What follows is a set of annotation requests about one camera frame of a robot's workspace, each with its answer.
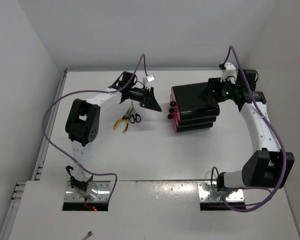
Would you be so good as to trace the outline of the pink drawer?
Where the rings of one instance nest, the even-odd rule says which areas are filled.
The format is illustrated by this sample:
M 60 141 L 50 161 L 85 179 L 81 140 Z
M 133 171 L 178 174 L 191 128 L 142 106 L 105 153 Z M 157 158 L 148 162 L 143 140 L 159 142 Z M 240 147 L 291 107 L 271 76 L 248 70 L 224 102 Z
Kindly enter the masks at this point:
M 167 118 L 169 120 L 178 120 L 180 118 L 179 109 L 177 107 L 170 107 L 168 110 Z
M 179 131 L 179 126 L 178 126 L 179 121 L 177 115 L 175 113 L 169 113 L 167 115 L 167 118 L 172 121 L 173 129 L 177 133 Z
M 174 108 L 176 105 L 177 105 L 177 102 L 176 102 L 176 97 L 175 97 L 175 92 L 174 92 L 174 88 L 171 87 L 171 90 L 170 90 L 170 100 L 169 100 L 169 105 L 170 107 Z

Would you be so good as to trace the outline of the black drawer cabinet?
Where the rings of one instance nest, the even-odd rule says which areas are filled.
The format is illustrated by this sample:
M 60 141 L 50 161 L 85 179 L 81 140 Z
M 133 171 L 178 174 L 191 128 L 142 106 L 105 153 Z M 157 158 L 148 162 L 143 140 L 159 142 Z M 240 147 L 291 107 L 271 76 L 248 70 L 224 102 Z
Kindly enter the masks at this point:
M 178 133 L 203 130 L 213 127 L 220 114 L 219 104 L 214 106 L 200 99 L 200 94 L 206 87 L 206 82 L 172 86 L 179 110 Z

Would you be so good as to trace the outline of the yellow handled pliers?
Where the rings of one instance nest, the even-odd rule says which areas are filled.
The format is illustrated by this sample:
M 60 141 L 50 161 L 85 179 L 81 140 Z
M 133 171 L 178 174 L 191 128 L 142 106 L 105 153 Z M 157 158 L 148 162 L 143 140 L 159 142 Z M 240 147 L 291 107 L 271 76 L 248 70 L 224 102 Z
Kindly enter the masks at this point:
M 124 134 L 127 131 L 128 127 L 129 127 L 131 112 L 132 112 L 132 107 L 130 106 L 128 108 L 128 110 L 126 111 L 126 113 L 120 119 L 118 119 L 115 122 L 115 124 L 113 126 L 113 129 L 115 130 L 121 122 L 125 122 L 125 127 L 122 131 L 122 133 Z

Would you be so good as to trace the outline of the pink top drawer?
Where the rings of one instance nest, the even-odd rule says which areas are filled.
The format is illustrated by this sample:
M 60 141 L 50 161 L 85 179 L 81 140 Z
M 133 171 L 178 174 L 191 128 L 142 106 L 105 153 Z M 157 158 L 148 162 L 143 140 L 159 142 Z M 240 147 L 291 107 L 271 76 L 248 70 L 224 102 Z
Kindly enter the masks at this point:
M 170 100 L 169 100 L 169 105 L 170 107 L 174 108 L 176 105 L 177 105 L 177 102 L 176 102 L 176 97 L 175 97 L 175 92 L 174 92 L 174 88 L 171 87 L 171 90 L 170 90 Z

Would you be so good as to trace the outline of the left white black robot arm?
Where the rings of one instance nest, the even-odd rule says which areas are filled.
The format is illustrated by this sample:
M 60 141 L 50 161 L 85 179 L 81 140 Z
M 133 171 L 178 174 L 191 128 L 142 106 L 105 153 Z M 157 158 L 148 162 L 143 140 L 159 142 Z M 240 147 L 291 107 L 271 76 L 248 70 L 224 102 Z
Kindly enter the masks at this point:
M 161 112 L 153 87 L 135 87 L 137 76 L 124 71 L 106 90 L 92 98 L 73 101 L 65 124 L 71 141 L 75 166 L 67 166 L 70 184 L 79 193 L 87 195 L 95 175 L 88 166 L 92 158 L 92 142 L 99 132 L 101 114 L 126 100 L 138 102 L 145 109 Z

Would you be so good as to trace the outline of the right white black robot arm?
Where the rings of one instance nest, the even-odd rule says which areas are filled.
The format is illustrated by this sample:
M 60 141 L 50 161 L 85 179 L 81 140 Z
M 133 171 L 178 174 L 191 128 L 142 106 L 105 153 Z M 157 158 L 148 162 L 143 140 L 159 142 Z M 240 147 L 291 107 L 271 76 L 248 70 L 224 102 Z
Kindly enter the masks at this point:
M 249 132 L 253 154 L 241 170 L 222 172 L 216 179 L 216 189 L 224 192 L 234 188 L 282 188 L 295 162 L 292 152 L 283 150 L 269 126 L 266 98 L 254 91 L 254 83 L 242 79 L 209 78 L 201 98 L 209 105 L 232 100 L 238 107 Z

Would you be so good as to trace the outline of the white front platform board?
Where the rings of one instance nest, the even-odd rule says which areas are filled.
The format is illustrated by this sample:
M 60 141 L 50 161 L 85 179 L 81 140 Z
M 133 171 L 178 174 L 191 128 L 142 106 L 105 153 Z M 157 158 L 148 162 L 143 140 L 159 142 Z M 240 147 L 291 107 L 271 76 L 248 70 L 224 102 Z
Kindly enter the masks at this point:
M 108 211 L 64 211 L 63 183 L 28 182 L 12 240 L 297 240 L 286 194 L 280 190 L 249 212 L 202 211 L 195 182 L 118 182 Z

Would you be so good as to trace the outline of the small metal wrench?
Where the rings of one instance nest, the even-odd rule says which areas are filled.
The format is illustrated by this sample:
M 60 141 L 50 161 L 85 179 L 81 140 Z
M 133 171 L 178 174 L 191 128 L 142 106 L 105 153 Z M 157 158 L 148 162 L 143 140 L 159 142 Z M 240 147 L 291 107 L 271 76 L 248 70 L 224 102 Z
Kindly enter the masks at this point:
M 93 235 L 92 231 L 89 231 L 83 238 L 82 240 L 87 240 L 89 237 L 91 237 Z

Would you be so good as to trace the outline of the black handled scissors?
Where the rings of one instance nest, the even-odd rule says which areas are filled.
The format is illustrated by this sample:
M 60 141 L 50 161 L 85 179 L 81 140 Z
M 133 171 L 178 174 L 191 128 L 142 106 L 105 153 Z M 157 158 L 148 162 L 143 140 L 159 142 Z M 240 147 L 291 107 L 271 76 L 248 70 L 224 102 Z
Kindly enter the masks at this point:
M 130 113 L 130 116 L 129 116 L 129 121 L 132 124 L 141 122 L 141 116 L 136 112 L 133 101 L 131 101 L 131 113 Z

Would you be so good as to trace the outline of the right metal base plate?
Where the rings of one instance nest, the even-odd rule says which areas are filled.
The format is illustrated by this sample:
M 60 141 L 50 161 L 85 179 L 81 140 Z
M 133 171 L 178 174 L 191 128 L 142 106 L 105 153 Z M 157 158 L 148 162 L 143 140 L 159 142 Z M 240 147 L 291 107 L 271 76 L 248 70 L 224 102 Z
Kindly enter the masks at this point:
M 243 191 L 240 189 L 238 191 L 233 191 L 224 197 L 224 192 L 217 191 L 216 188 L 212 187 L 209 180 L 198 181 L 198 197 L 201 204 L 210 203 L 222 203 L 226 200 L 229 203 L 244 203 L 245 197 Z

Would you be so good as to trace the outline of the metal base plate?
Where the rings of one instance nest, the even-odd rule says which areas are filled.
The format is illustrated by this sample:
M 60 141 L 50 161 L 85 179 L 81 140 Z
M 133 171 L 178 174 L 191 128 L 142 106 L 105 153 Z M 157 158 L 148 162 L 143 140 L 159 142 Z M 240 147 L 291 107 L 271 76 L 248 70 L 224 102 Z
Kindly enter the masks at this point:
M 79 190 L 78 188 L 67 182 L 64 194 L 65 203 L 106 203 L 109 200 L 111 191 L 110 181 L 92 181 L 88 184 L 87 190 Z
M 238 191 L 233 191 L 224 197 L 224 192 L 217 191 L 216 188 L 212 187 L 209 180 L 198 181 L 198 197 L 201 204 L 210 203 L 222 203 L 226 200 L 229 203 L 244 203 L 245 197 L 243 191 L 240 189 Z

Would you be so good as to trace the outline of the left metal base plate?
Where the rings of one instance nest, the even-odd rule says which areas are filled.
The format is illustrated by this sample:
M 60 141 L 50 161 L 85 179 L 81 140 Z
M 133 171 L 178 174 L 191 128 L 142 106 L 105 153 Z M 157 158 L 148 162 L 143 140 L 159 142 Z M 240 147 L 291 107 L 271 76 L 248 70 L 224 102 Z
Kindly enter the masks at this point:
M 87 190 L 79 190 L 78 188 L 67 182 L 64 194 L 65 203 L 106 203 L 109 200 L 111 191 L 110 181 L 92 181 L 88 184 Z

